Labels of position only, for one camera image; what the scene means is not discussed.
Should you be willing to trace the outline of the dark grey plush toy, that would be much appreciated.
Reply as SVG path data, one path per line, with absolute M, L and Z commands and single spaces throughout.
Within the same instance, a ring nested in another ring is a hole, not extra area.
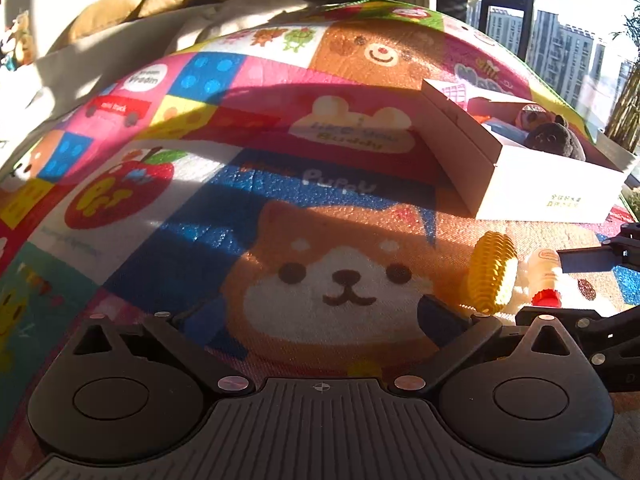
M 585 162 L 586 154 L 576 134 L 568 128 L 562 115 L 540 124 L 526 136 L 524 146 L 531 150 L 555 154 Z

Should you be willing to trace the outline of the pink cartoon figure toy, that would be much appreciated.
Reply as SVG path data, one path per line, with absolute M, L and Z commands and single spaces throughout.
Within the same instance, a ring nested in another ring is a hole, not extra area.
M 526 104 L 516 114 L 514 125 L 519 129 L 531 132 L 538 126 L 554 122 L 555 114 L 548 112 L 538 104 Z

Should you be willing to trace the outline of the blue white plastic bag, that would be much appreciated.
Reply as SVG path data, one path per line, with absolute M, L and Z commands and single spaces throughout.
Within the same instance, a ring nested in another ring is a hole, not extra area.
M 495 117 L 489 117 L 482 123 L 482 126 L 492 134 L 502 136 L 508 139 L 510 142 L 523 145 L 528 133 L 514 125 L 504 122 L 503 120 Z

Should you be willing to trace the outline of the yellow ribbed corn toy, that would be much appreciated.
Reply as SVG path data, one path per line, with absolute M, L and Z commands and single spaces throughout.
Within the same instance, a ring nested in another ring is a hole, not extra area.
M 471 306 L 493 315 L 511 301 L 518 276 L 518 254 L 506 234 L 487 231 L 475 244 L 470 258 L 468 293 Z

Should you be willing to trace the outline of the small bottle red cap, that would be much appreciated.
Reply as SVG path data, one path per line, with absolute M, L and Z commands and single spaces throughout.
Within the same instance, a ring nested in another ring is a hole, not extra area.
M 526 261 L 527 290 L 534 307 L 560 308 L 563 270 L 559 254 L 549 248 L 532 252 Z

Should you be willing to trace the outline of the colourful cartoon play mat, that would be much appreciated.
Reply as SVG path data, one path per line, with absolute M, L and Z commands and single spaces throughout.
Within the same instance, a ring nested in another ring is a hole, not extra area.
M 512 52 L 399 2 L 319 10 L 207 39 L 73 108 L 1 175 L 1 440 L 74 326 L 184 314 L 241 370 L 387 376 L 436 347 L 425 295 L 454 310 L 476 241 L 521 257 L 600 223 L 477 220 L 416 120 L 426 80 L 582 118 Z

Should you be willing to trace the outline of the white cardboard box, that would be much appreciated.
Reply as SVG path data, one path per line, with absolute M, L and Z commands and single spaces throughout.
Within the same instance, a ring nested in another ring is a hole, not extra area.
M 627 179 L 583 136 L 587 159 L 578 162 L 491 128 L 513 127 L 526 100 L 426 80 L 420 101 L 416 128 L 477 220 L 600 223 Z

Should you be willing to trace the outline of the beige sofa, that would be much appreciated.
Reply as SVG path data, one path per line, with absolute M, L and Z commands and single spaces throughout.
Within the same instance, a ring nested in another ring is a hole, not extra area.
M 228 0 L 117 25 L 14 72 L 1 72 L 1 159 L 17 158 L 48 127 L 122 76 L 199 41 L 311 8 L 309 0 Z

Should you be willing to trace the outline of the teddy bear plush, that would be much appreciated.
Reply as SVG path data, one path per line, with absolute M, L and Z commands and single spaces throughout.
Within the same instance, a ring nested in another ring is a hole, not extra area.
M 1 66 L 9 72 L 30 64 L 36 57 L 34 37 L 29 30 L 29 13 L 22 12 L 1 36 Z

